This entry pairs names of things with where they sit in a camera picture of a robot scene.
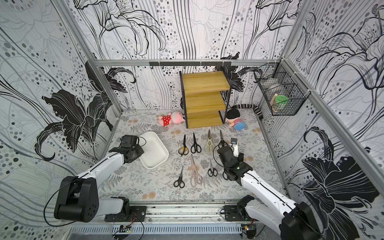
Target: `black hair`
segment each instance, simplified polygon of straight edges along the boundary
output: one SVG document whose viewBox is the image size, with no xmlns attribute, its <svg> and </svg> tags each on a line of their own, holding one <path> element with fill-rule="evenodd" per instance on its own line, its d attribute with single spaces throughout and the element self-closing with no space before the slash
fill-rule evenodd
<svg viewBox="0 0 384 240">
<path fill-rule="evenodd" d="M 239 110 L 233 108 L 228 110 L 227 112 L 227 119 L 235 119 L 240 117 L 240 112 Z"/>
</svg>

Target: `metal grate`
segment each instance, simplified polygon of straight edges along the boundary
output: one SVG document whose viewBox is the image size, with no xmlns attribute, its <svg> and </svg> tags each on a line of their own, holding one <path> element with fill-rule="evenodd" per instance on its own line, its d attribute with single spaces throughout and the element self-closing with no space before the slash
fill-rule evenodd
<svg viewBox="0 0 384 240">
<path fill-rule="evenodd" d="M 83 234 L 112 234 L 120 227 L 120 224 L 82 224 L 73 225 L 71 233 Z M 240 224 L 144 224 L 144 234 L 237 234 L 241 233 Z M 132 226 L 130 234 L 142 234 L 141 224 Z"/>
<path fill-rule="evenodd" d="M 279 65 L 273 72 L 270 68 L 263 73 L 254 72 L 254 76 L 272 115 L 292 116 L 299 111 L 306 98 L 283 66 Z M 271 105 L 275 94 L 283 95 L 288 99 L 282 102 L 274 101 Z"/>
</svg>

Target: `blue shorts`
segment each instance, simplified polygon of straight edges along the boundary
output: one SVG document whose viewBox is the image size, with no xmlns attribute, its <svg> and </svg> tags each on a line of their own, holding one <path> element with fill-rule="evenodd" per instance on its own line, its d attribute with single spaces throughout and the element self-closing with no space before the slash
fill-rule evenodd
<svg viewBox="0 0 384 240">
<path fill-rule="evenodd" d="M 245 128 L 245 122 L 239 122 L 235 126 L 233 126 L 237 131 L 241 131 Z"/>
</svg>

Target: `doll in striped shirt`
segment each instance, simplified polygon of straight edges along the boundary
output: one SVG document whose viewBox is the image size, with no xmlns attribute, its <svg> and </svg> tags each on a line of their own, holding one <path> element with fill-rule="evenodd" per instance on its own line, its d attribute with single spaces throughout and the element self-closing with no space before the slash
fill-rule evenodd
<svg viewBox="0 0 384 240">
<path fill-rule="evenodd" d="M 229 126 L 234 127 L 237 131 L 241 131 L 245 128 L 245 122 L 240 118 L 240 112 L 236 108 L 228 110 L 226 122 L 229 122 Z"/>
</svg>

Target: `mounting plate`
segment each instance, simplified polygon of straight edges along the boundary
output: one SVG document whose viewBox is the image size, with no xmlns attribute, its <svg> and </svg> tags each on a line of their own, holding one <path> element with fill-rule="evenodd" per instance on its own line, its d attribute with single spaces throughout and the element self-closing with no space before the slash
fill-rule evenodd
<svg viewBox="0 0 384 240">
<path fill-rule="evenodd" d="M 130 206 L 130 210 L 131 210 L 132 216 L 135 216 L 133 213 L 136 213 L 135 222 L 139 222 L 139 220 L 144 222 L 144 217 L 145 217 L 146 212 L 147 212 L 147 206 Z M 105 216 L 104 221 L 106 221 L 106 222 L 130 222 L 131 217 L 127 216 L 126 214 L 123 214 L 123 213 L 108 214 Z"/>
<path fill-rule="evenodd" d="M 237 205 L 225 205 L 223 209 L 227 222 L 244 221 L 237 212 Z"/>
</svg>

